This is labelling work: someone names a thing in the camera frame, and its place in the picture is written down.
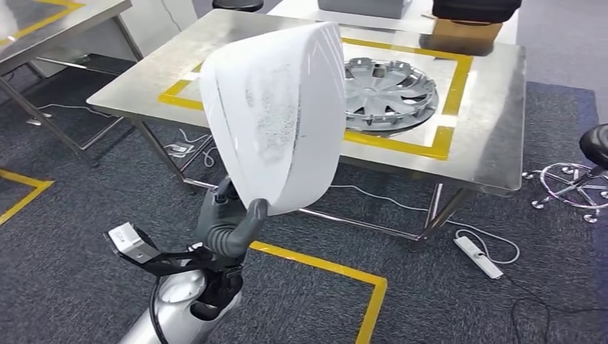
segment white cable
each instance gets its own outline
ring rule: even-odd
[[[45,106],[38,107],[38,110],[42,110],[42,109],[46,109],[46,108],[52,108],[52,107],[55,107],[55,106],[58,107],[58,108],[65,108],[65,109],[82,109],[82,110],[86,110],[86,111],[88,111],[90,113],[94,113],[96,115],[103,116],[105,118],[115,117],[115,116],[106,115],[105,113],[100,113],[98,111],[92,110],[92,109],[90,109],[90,108],[88,108],[86,106],[70,106],[70,105],[61,105],[61,104],[48,104],[48,105],[45,105]]]
[[[180,129],[180,130],[179,130],[179,132],[180,132],[180,133],[181,133],[181,135],[184,137],[184,140],[185,140],[187,143],[195,143],[195,142],[199,142],[200,140],[202,140],[202,139],[206,138],[207,136],[209,136],[209,134],[205,134],[205,135],[201,136],[200,138],[195,138],[194,140],[189,140],[189,139],[188,139],[188,135],[186,135],[186,132],[185,132],[184,130]]]
[[[330,186],[330,188],[354,188],[355,190],[361,192],[362,194],[365,194],[365,195],[370,196],[370,197],[374,197],[375,199],[383,199],[385,201],[390,201],[393,204],[395,204],[397,206],[400,206],[400,207],[402,207],[404,209],[415,210],[415,211],[425,211],[425,212],[429,211],[429,209],[414,208],[413,206],[406,206],[406,205],[401,204],[398,201],[395,201],[394,199],[391,199],[389,197],[383,197],[383,196],[374,195],[374,194],[369,193],[369,192],[367,192],[365,190],[362,190],[358,186],[354,186],[354,185],[332,185],[332,186]],[[468,229],[472,229],[473,231],[477,231],[477,232],[479,232],[481,234],[485,234],[485,235],[487,235],[489,237],[492,237],[494,239],[498,239],[498,240],[501,240],[502,242],[506,242],[507,244],[509,244],[509,245],[511,245],[511,246],[513,246],[515,248],[516,254],[515,254],[514,258],[512,258],[511,260],[508,260],[506,262],[501,262],[501,261],[498,261],[498,260],[494,260],[494,259],[492,259],[490,257],[490,252],[488,251],[488,247],[485,245],[485,242],[477,234],[475,234],[474,232],[472,232],[472,231],[470,231],[468,229],[458,229],[456,231],[456,234],[455,234],[456,238],[460,238],[460,233],[463,233],[463,232],[464,233],[470,233],[475,238],[477,238],[477,240],[479,240],[481,242],[482,246],[483,246],[483,251],[485,252],[485,256],[490,261],[492,261],[492,262],[494,262],[496,264],[512,264],[512,263],[516,262],[517,259],[519,259],[519,254],[520,254],[519,246],[517,246],[517,244],[514,243],[514,242],[512,242],[511,240],[502,238],[501,236],[498,236],[496,234],[488,233],[488,232],[483,231],[483,230],[481,230],[481,229],[479,229],[477,227],[471,226],[470,224],[463,224],[461,222],[450,221],[450,220],[448,220],[447,223],[449,223],[449,224],[455,224],[456,226],[466,227]]]
[[[164,148],[168,148],[168,147],[171,147],[171,146],[172,145],[166,145],[166,146],[164,146]],[[213,159],[213,157],[210,155],[210,153],[213,150],[216,150],[216,149],[217,149],[217,147],[211,147],[210,149],[203,150],[201,152],[201,154],[205,156],[205,159],[203,160],[203,162],[205,164],[205,167],[213,167],[213,165],[215,165],[215,159]],[[194,153],[195,151],[196,151],[195,149],[192,149],[192,147],[190,147],[185,152],[171,152],[171,151],[169,151],[169,152],[167,152],[167,154],[169,154],[169,156],[177,156],[179,158],[183,158],[183,157],[180,157],[180,155],[182,155],[182,154],[183,155],[187,155],[187,154],[190,154],[190,153]]]

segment white plastic bowl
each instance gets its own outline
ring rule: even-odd
[[[344,136],[339,28],[317,23],[228,44],[201,68],[201,98],[226,170],[245,206],[269,214],[318,200]]]

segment black stool seat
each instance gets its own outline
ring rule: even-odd
[[[587,131],[581,137],[579,145],[587,159],[608,170],[608,124]]]
[[[255,12],[264,6],[264,0],[213,0],[212,6],[214,9]]]

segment gray gripper finger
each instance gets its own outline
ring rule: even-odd
[[[247,209],[247,215],[236,228],[219,225],[211,228],[205,245],[214,253],[235,258],[244,254],[257,238],[268,217],[268,201],[255,199]]]

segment chrome stool base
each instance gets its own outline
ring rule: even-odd
[[[571,180],[567,180],[560,176],[557,176],[555,173],[551,173],[551,170],[557,170],[566,174],[568,176],[572,176]],[[579,165],[577,163],[554,163],[553,165],[549,165],[545,167],[541,171],[532,171],[529,173],[522,173],[521,176],[524,179],[531,180],[534,176],[538,175],[538,179],[541,182],[543,188],[548,193],[548,196],[540,201],[532,201],[532,207],[535,209],[543,209],[545,207],[545,203],[549,202],[551,199],[558,199],[559,201],[568,204],[570,206],[575,206],[576,208],[581,209],[589,209],[593,212],[591,214],[583,215],[583,219],[590,224],[594,224],[597,222],[597,217],[599,216],[599,210],[608,207],[608,202],[604,204],[598,204],[589,194],[588,192],[599,191],[599,195],[603,199],[608,199],[608,177],[604,176],[604,169],[601,167],[589,168],[584,165]],[[560,184],[563,184],[564,187],[555,191],[551,189],[551,187],[547,184],[547,180],[551,179]],[[592,181],[601,181],[605,185],[589,185]],[[571,191],[577,192],[583,200],[584,204],[571,201],[566,198],[566,195]]]

